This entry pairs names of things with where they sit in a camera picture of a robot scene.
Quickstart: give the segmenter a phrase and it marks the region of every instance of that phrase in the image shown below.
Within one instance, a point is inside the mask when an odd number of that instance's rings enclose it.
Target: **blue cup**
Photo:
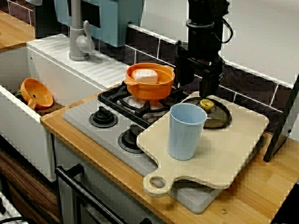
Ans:
[[[199,106],[176,104],[170,109],[168,154],[177,160],[194,156],[207,115]]]

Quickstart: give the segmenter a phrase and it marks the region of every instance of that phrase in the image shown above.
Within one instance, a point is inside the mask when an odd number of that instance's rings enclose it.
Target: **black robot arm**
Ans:
[[[189,28],[188,43],[177,42],[176,82],[186,85],[194,80],[194,70],[202,71],[199,91],[202,97],[215,93],[222,78],[223,59],[218,55],[221,45],[233,36],[233,30],[224,20],[228,14],[227,0],[188,0]],[[222,32],[225,24],[231,32],[230,38],[223,42]]]

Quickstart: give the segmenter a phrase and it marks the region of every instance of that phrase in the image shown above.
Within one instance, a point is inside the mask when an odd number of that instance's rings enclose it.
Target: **sink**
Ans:
[[[0,54],[0,134],[51,182],[56,180],[51,134],[41,116],[14,96],[21,83],[37,79],[66,106],[121,82],[127,68],[100,52],[72,61],[68,45],[68,37],[57,35]]]

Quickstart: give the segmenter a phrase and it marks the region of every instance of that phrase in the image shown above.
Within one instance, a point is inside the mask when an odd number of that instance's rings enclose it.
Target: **orange bowl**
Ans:
[[[157,84],[137,82],[131,78],[136,69],[152,69],[158,74]],[[132,96],[144,101],[158,101],[169,96],[174,82],[174,69],[167,65],[155,63],[138,63],[127,69],[127,78],[124,80]]]

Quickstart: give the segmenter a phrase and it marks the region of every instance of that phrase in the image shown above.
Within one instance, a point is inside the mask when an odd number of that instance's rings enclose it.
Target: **blue appliance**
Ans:
[[[114,47],[125,44],[128,23],[140,26],[145,0],[82,0],[99,7],[100,27],[90,25],[91,36]],[[54,0],[58,22],[71,27],[68,0]]]

